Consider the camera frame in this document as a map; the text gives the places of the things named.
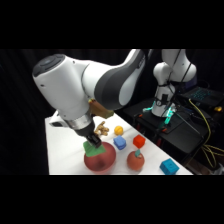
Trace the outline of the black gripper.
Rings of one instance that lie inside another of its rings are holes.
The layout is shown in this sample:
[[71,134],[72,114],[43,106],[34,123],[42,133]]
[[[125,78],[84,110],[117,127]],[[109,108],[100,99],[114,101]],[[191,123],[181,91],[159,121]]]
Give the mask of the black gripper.
[[101,139],[98,137],[98,135],[94,132],[94,130],[91,127],[81,129],[80,133],[90,142],[90,144],[94,144],[96,148],[101,146],[102,144]]

